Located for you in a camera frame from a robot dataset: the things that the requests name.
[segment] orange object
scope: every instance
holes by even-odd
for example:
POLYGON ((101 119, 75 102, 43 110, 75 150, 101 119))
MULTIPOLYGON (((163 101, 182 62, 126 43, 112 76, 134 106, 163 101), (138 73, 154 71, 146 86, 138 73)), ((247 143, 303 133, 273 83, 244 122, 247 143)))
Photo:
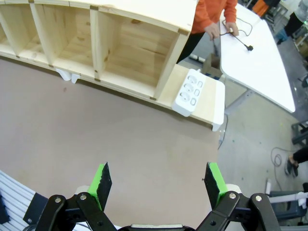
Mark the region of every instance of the orange object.
POLYGON ((221 12, 225 9, 227 22, 235 23, 237 0, 199 0, 194 16, 192 34, 204 32, 204 28, 217 23, 221 12))
POLYGON ((256 4, 253 6, 252 10, 255 12, 257 15, 262 17, 265 15, 266 11, 269 9, 269 5, 267 5, 264 0, 258 0, 256 4))

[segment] power strip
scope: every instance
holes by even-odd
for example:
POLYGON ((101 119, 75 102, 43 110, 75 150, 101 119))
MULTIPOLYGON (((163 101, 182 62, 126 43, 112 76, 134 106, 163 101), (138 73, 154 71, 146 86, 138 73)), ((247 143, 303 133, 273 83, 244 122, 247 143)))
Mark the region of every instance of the power strip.
POLYGON ((205 82, 206 77, 200 70, 190 69, 172 104, 172 109, 182 116, 190 116, 196 109, 205 82))

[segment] black pants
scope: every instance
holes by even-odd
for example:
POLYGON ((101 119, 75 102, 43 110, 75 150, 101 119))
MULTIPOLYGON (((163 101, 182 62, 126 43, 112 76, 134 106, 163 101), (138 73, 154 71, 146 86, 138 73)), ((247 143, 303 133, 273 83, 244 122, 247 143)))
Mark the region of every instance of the black pants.
POLYGON ((183 48, 182 53, 177 61, 177 64, 183 59, 187 58, 192 53, 203 35, 204 33, 189 35, 185 47, 183 48))
POLYGON ((297 16, 293 12, 290 15, 288 24, 284 27, 284 30, 287 36, 291 36, 294 32, 296 32, 302 26, 302 24, 303 23, 297 18, 297 16))
POLYGON ((293 159, 298 163, 308 161, 308 147, 302 148, 293 154, 293 159))

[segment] person in orange sweatshirt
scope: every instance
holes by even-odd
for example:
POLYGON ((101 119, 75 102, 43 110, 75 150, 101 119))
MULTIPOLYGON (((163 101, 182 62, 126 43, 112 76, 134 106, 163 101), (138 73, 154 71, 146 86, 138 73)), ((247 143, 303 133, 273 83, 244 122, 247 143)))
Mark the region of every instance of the person in orange sweatshirt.
POLYGON ((220 31, 217 22, 223 9, 225 10, 224 15, 226 17, 227 31, 230 32, 232 29, 235 36, 239 35, 239 30, 235 23, 236 4, 237 0, 199 0, 194 15, 191 34, 177 63, 192 53, 205 32, 210 36, 211 40, 219 37, 220 31))

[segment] bolt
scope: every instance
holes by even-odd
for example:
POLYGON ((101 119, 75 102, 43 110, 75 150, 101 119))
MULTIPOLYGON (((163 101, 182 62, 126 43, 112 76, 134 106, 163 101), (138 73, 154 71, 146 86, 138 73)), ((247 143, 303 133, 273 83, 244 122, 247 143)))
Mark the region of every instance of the bolt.
POLYGON ((81 196, 80 196, 80 199, 81 199, 81 200, 85 200, 86 198, 87 198, 86 195, 81 195, 81 196))
POLYGON ((229 194, 229 198, 235 199, 235 198, 236 198, 236 195, 235 195, 234 193, 231 192, 231 193, 229 194))
POLYGON ((257 200, 257 201, 262 201, 262 197, 256 196, 256 200, 257 200))
POLYGON ((54 201, 55 201, 55 203, 59 203, 59 202, 61 202, 61 198, 57 197, 54 201))

